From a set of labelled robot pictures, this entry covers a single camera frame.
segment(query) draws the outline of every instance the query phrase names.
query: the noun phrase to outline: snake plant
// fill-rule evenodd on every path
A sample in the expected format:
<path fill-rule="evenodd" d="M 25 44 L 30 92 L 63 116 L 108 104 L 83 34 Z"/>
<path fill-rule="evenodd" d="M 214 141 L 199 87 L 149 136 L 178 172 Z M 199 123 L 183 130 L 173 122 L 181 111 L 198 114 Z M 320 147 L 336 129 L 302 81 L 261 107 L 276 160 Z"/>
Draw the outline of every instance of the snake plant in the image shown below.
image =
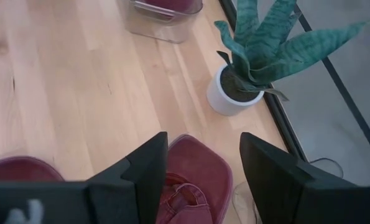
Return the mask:
<path fill-rule="evenodd" d="M 232 38 L 228 23 L 216 21 L 221 40 L 232 54 L 218 51 L 234 75 L 239 91 L 265 91 L 287 97 L 269 84 L 302 71 L 353 38 L 366 22 L 357 22 L 342 29 L 305 32 L 287 40 L 300 17 L 292 14 L 296 0 L 276 0 L 265 19 L 259 23 L 257 0 L 238 0 L 237 20 Z"/>

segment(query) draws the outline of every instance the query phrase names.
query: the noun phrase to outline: cable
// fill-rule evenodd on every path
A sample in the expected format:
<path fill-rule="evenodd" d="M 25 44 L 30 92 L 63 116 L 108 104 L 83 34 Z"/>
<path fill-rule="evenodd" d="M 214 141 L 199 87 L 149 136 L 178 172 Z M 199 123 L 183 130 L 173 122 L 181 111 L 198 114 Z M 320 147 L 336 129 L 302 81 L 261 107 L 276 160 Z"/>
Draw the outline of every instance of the cable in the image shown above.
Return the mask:
<path fill-rule="evenodd" d="M 341 175 L 340 177 L 343 179 L 344 178 L 344 170 L 342 169 L 342 167 L 340 166 L 339 163 L 337 163 L 335 160 L 333 159 L 329 159 L 329 158 L 320 158 L 320 159 L 316 159 L 314 161 L 310 161 L 309 164 L 313 164 L 314 162 L 318 162 L 318 161 L 322 161 L 322 160 L 328 160 L 328 161 L 331 161 L 331 162 L 334 162 L 334 164 L 340 169 L 340 172 L 341 172 Z"/>

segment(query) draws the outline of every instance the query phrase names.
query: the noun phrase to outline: floor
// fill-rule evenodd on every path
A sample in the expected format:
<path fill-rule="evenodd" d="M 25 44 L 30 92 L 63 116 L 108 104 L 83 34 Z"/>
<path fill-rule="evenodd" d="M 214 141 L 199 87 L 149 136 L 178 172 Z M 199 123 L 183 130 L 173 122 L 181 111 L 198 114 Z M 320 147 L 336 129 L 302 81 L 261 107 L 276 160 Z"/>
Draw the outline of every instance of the floor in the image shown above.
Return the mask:
<path fill-rule="evenodd" d="M 259 1 L 261 19 L 273 2 Z M 312 29 L 370 19 L 370 0 L 299 0 L 297 4 Z M 303 32 L 297 22 L 290 37 Z M 329 59 L 370 128 L 370 25 Z M 370 145 L 324 64 L 318 62 L 274 86 L 290 99 L 282 104 L 307 159 L 333 159 L 342 167 L 344 179 L 370 185 Z M 318 167 L 338 173 L 333 164 Z"/>
<path fill-rule="evenodd" d="M 0 0 L 0 158 L 31 155 L 87 179 L 165 130 L 197 137 L 244 181 L 241 132 L 284 144 L 263 100 L 230 118 L 208 106 L 224 63 L 215 51 L 226 50 L 213 21 L 225 16 L 204 3 L 176 45 L 127 32 L 115 0 Z"/>

